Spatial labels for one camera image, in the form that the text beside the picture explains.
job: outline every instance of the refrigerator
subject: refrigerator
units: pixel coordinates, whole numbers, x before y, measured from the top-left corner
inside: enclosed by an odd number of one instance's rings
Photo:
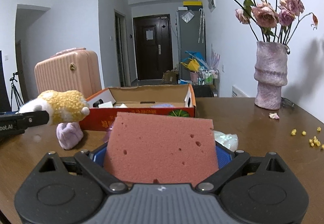
[[[190,80],[189,71],[180,64],[184,59],[189,57],[189,54],[185,51],[200,52],[203,59],[206,61],[206,39],[203,43],[203,35],[199,39],[199,28],[200,28],[200,11],[192,11],[194,17],[186,23],[182,16],[188,11],[177,11],[177,34],[178,34],[178,54],[179,54],[179,77],[182,80]]]

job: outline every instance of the cardboard box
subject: cardboard box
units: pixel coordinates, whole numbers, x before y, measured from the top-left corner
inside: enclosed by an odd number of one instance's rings
[[[163,73],[163,84],[178,84],[178,71],[167,71]]]
[[[119,111],[195,117],[196,110],[196,99],[191,84],[106,88],[89,97],[87,101],[90,104],[90,114],[80,122],[80,126],[83,130],[94,131],[106,131]],[[93,108],[98,101],[112,102],[114,107],[125,104],[127,108]],[[174,107],[153,107],[166,103]]]

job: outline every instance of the vase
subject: vase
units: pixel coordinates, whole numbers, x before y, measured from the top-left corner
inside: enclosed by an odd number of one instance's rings
[[[278,110],[281,87],[287,85],[287,49],[277,42],[257,42],[257,63],[254,78],[258,83],[255,104],[268,110]]]

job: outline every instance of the pink suitcase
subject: pink suitcase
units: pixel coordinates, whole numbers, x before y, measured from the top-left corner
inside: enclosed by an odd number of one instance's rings
[[[46,90],[78,90],[88,98],[102,89],[98,56],[85,48],[58,52],[37,63],[35,78],[38,93]]]

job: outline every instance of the wooden table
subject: wooden table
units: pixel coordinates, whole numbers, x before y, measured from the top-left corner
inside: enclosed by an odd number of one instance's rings
[[[308,139],[314,135],[324,143],[324,124],[296,106],[278,112],[280,120],[268,117],[269,111],[254,106],[252,98],[197,98],[197,117],[213,119],[214,129],[237,134],[239,149],[252,156],[264,156],[276,151],[306,188],[309,209],[303,224],[324,223],[322,201],[324,199],[324,152],[311,148]],[[318,126],[323,128],[317,133]],[[297,135],[290,132],[297,129]],[[0,143],[0,209],[12,224],[21,223],[14,209],[14,196],[30,171],[48,151],[60,156],[72,156],[86,148],[93,150],[102,144],[104,132],[87,132],[85,139],[72,151],[59,146],[55,128],[48,134],[35,138],[16,136]]]

